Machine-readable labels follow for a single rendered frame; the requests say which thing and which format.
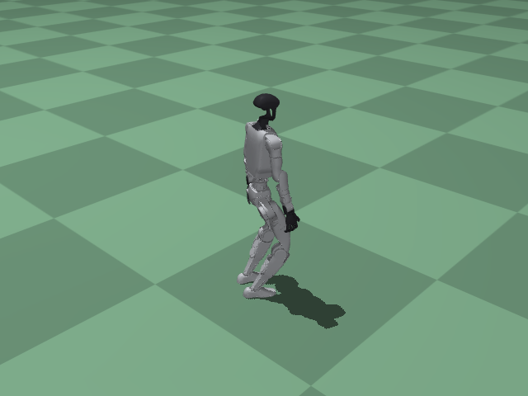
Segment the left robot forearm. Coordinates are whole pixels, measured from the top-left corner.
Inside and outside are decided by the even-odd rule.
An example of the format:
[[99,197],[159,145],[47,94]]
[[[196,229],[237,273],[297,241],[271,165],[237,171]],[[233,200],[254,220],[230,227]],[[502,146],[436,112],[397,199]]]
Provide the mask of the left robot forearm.
[[248,172],[248,169],[247,169],[247,161],[246,161],[246,158],[244,157],[244,164],[245,164],[245,173],[247,174],[247,178],[248,178],[248,183],[251,183],[252,182],[252,179],[254,178],[249,172]]

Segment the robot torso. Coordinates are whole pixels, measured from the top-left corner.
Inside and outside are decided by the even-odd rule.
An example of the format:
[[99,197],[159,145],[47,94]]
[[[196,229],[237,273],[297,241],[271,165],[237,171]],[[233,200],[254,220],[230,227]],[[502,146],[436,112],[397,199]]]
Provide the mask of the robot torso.
[[271,198],[271,190],[267,182],[268,177],[272,177],[272,170],[265,136],[268,134],[277,136],[277,133],[269,125],[266,125],[267,130],[257,131],[252,127],[256,123],[251,123],[247,128],[246,161],[247,171],[254,177],[248,187],[249,200],[259,208],[260,199],[266,197],[267,201],[270,201]]

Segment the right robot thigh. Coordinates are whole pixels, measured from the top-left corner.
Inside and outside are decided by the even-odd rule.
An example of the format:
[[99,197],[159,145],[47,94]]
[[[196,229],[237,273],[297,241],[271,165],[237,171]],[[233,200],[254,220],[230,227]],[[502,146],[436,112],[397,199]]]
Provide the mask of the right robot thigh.
[[286,217],[283,211],[274,200],[267,201],[266,197],[258,201],[258,206],[263,219],[269,219],[272,232],[279,241],[272,246],[271,254],[273,255],[276,249],[283,248],[288,255],[290,250],[290,232],[284,232],[286,230]]

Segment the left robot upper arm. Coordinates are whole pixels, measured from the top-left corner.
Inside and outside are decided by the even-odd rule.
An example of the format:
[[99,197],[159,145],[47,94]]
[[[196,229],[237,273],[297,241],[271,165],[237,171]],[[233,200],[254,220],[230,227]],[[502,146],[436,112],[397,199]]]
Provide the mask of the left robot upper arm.
[[[253,121],[253,122],[256,122],[256,121]],[[247,147],[247,131],[248,131],[248,126],[253,123],[253,122],[248,122],[246,125],[245,125],[245,130],[246,130],[246,137],[245,137],[245,143],[244,143],[244,149],[243,149],[243,154],[244,154],[244,157],[246,157],[246,147]]]

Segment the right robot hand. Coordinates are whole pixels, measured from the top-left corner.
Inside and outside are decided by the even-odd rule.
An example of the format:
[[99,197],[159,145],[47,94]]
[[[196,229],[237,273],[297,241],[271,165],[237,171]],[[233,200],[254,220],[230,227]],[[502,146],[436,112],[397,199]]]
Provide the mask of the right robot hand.
[[[297,221],[298,222],[300,221],[299,217],[296,215],[296,213],[294,213],[295,210],[292,210],[287,213],[286,207],[284,205],[283,205],[283,211],[284,211],[284,214],[286,215],[286,219],[285,219],[286,230],[284,232],[287,233],[290,231],[294,231],[296,228],[298,228]],[[290,226],[290,229],[289,229],[289,226]]]

